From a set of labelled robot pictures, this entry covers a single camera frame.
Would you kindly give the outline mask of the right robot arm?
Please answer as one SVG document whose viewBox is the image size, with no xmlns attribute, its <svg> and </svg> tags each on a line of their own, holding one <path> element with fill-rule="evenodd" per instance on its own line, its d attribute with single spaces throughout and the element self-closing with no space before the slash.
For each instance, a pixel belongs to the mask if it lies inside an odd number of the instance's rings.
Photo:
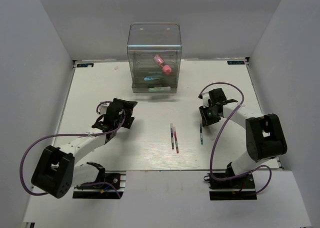
<svg viewBox="0 0 320 228">
<path fill-rule="evenodd" d="M 264 167 L 266 161 L 287 152 L 288 147 L 278 115 L 251 111 L 243 105 L 243 101 L 227 99 L 221 88 L 213 89 L 206 96 L 200 95 L 199 97 L 203 100 L 203 105 L 199 110 L 204 127 L 224 119 L 210 155 L 209 176 L 214 181 L 226 181 L 229 186 L 236 188 L 243 183 L 245 176 Z M 229 121 L 245 129 L 246 150 L 228 164 L 224 176 L 219 178 L 213 173 L 214 154 Z"/>
</svg>

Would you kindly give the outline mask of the blue eraser stick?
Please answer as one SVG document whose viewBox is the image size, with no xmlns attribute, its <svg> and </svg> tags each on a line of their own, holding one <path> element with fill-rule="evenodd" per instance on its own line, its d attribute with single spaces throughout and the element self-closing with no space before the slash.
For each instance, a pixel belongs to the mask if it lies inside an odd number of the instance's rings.
<svg viewBox="0 0 320 228">
<path fill-rule="evenodd" d="M 155 81 L 155 80 L 159 80 L 162 79 L 161 76 L 149 76 L 149 77 L 145 77 L 143 80 L 144 81 Z"/>
</svg>

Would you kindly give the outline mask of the pink capped clip jar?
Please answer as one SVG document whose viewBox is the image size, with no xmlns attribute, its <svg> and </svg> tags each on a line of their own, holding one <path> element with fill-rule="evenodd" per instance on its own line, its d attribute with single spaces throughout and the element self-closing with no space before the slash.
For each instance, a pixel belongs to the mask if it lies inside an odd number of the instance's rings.
<svg viewBox="0 0 320 228">
<path fill-rule="evenodd" d="M 156 54 L 153 57 L 153 61 L 156 65 L 158 65 L 162 69 L 162 72 L 164 74 L 169 75 L 172 72 L 172 68 L 166 64 L 166 62 L 162 59 L 160 55 Z"/>
</svg>

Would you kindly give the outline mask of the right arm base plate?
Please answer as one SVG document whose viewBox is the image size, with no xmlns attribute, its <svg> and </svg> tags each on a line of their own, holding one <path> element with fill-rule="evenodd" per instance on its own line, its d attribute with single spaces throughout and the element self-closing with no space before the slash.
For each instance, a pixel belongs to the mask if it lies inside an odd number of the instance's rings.
<svg viewBox="0 0 320 228">
<path fill-rule="evenodd" d="M 253 175 L 228 181 L 217 181 L 208 173 L 203 180 L 209 184 L 211 201 L 257 200 Z"/>
</svg>

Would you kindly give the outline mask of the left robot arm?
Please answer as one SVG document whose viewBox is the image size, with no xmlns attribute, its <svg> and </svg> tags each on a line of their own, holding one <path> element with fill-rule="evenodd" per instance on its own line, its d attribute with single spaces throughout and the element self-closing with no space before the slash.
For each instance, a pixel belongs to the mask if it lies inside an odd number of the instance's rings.
<svg viewBox="0 0 320 228">
<path fill-rule="evenodd" d="M 78 162 L 95 149 L 106 145 L 120 128 L 130 129 L 134 121 L 136 101 L 115 98 L 101 102 L 97 107 L 98 118 L 91 129 L 83 134 L 73 134 L 73 141 L 44 148 L 31 177 L 33 186 L 59 199 L 70 188 L 112 189 L 118 191 L 113 181 L 106 179 L 105 168 L 95 162 Z"/>
</svg>

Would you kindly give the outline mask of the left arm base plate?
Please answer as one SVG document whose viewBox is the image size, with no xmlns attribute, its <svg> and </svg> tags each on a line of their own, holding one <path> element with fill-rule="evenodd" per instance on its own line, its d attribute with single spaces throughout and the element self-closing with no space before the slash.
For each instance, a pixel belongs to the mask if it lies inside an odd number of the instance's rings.
<svg viewBox="0 0 320 228">
<path fill-rule="evenodd" d="M 98 185 L 76 186 L 73 199 L 118 200 L 126 186 L 126 171 L 105 172 L 95 183 Z"/>
</svg>

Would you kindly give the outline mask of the clear plastic drawer organizer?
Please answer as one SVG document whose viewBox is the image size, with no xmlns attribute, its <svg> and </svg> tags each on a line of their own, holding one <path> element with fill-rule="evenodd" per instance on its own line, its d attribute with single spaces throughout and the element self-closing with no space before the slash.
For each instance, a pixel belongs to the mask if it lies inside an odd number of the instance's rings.
<svg viewBox="0 0 320 228">
<path fill-rule="evenodd" d="M 180 25 L 135 22 L 130 25 L 127 57 L 134 93 L 176 93 L 182 59 Z"/>
</svg>

